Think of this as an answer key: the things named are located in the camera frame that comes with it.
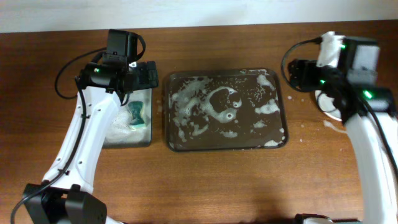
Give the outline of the white plate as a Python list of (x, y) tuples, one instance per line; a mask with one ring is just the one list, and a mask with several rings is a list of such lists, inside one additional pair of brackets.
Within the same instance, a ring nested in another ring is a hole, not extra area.
[(341, 113), (333, 105), (333, 98), (330, 98), (325, 93), (317, 90), (315, 92), (315, 99), (317, 106), (321, 112), (334, 120), (341, 121)]

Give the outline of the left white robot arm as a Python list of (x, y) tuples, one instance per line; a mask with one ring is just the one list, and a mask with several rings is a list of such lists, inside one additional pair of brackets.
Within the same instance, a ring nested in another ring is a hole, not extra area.
[(116, 223), (93, 196), (106, 132), (127, 94), (159, 85), (154, 61), (91, 62), (75, 78), (78, 98), (67, 135), (42, 183), (27, 184), (22, 203), (34, 223)]

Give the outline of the centre black dish tray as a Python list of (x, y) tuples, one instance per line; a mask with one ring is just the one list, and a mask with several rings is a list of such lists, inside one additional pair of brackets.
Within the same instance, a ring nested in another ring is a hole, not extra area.
[(279, 149), (289, 140), (282, 91), (268, 68), (186, 71), (164, 85), (165, 142), (175, 152)]

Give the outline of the left black soapy tray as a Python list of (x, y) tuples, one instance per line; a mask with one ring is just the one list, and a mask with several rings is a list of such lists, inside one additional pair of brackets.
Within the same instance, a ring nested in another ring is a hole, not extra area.
[[(116, 85), (116, 111), (111, 113), (107, 122), (103, 147), (115, 149), (124, 147), (148, 146), (152, 140), (152, 88), (133, 90), (135, 76), (128, 73), (118, 78)], [(142, 101), (144, 103), (144, 120), (146, 127), (131, 129), (129, 123), (132, 116), (128, 103)]]

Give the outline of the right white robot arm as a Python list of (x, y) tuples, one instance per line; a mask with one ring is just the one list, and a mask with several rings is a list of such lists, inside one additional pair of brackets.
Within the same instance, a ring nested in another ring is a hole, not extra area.
[(376, 85), (376, 40), (333, 31), (293, 45), (281, 72), (294, 90), (345, 127), (354, 149), (364, 202), (363, 223), (397, 223), (397, 107)]

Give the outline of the green sponge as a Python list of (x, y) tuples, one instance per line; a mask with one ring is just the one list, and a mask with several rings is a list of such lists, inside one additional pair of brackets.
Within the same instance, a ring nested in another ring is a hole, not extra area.
[(144, 120), (144, 103), (142, 101), (132, 101), (128, 103), (128, 108), (132, 116), (129, 127), (131, 129), (146, 127), (146, 122)]

